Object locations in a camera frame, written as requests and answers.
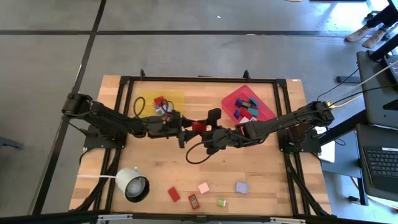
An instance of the pink block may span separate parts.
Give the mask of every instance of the pink block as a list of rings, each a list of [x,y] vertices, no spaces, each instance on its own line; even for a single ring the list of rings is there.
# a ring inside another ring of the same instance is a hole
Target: pink block
[[[199,188],[199,191],[200,191],[201,194],[204,194],[204,193],[206,193],[207,191],[209,191],[209,186],[207,185],[206,182],[204,182],[203,184],[200,184],[200,185],[198,186],[198,188]]]

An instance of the pant leg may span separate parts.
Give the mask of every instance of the pant leg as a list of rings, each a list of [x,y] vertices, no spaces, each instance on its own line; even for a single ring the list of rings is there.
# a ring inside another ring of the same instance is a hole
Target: pant leg
[[[372,19],[366,21],[366,26],[369,28],[376,27],[380,23],[384,23],[384,25],[392,26],[397,22],[395,9],[388,5],[381,12],[375,15]]]

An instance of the red block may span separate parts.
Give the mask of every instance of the red block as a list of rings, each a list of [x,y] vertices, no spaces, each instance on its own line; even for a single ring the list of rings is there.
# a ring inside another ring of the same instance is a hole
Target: red block
[[[155,101],[155,105],[159,105],[159,106],[164,104],[164,102],[165,102],[163,96],[160,96],[160,97],[154,99],[154,101]]]
[[[246,117],[247,119],[251,119],[253,117],[253,114],[251,114],[250,112],[248,112],[247,109],[242,109],[241,110],[241,115]]]
[[[194,121],[194,122],[192,122],[192,130],[193,131],[198,131],[198,132],[201,133],[202,131],[206,131],[206,125]]]
[[[177,190],[174,187],[170,188],[168,190],[168,192],[169,192],[169,195],[171,196],[171,198],[173,199],[174,202],[180,200],[180,196],[179,196],[179,194],[177,193]]]
[[[192,209],[199,208],[199,202],[195,195],[189,196],[188,199],[189,199],[189,202],[191,203]]]

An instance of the small red box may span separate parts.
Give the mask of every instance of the small red box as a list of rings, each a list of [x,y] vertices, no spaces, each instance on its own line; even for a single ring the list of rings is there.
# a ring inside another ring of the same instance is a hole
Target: small red box
[[[179,196],[179,194],[177,193],[177,190],[174,187],[170,188],[168,190],[168,192],[169,192],[169,195],[171,196],[171,198],[173,199],[174,202],[180,200],[180,196]]]
[[[192,130],[198,132],[206,131],[206,125],[194,121],[192,122]]]
[[[189,202],[191,203],[192,209],[197,209],[199,208],[199,202],[197,197],[193,194],[191,196],[188,196]]]
[[[155,98],[154,99],[154,101],[155,101],[155,105],[162,105],[162,104],[164,104],[164,98],[163,98],[163,96],[160,96],[160,97],[158,97],[158,98]]]

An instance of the white cable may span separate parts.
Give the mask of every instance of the white cable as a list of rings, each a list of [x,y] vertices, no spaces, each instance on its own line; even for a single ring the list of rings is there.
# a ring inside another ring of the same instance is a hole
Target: white cable
[[[78,178],[100,178],[100,177],[106,177],[106,178],[116,178],[115,176],[111,175],[77,175]]]
[[[340,93],[339,95],[335,96],[333,99],[329,100],[329,102],[333,102],[333,101],[334,101],[336,98],[338,98],[339,96],[344,95],[344,94],[346,94],[346,93],[349,93],[350,91],[354,90],[355,88],[357,88],[357,87],[359,87],[359,86],[365,84],[367,81],[369,81],[369,80],[371,80],[372,78],[376,77],[378,74],[384,72],[387,68],[389,68],[389,67],[395,65],[397,62],[398,62],[398,60],[395,61],[394,63],[390,64],[390,65],[387,66],[386,68],[383,68],[382,70],[380,70],[380,71],[377,72],[376,74],[372,75],[371,77],[369,77],[369,78],[366,79],[365,81],[361,82],[360,84],[356,85],[354,88],[352,88],[352,89],[350,89],[350,90],[348,90],[348,91],[345,91],[344,93]]]

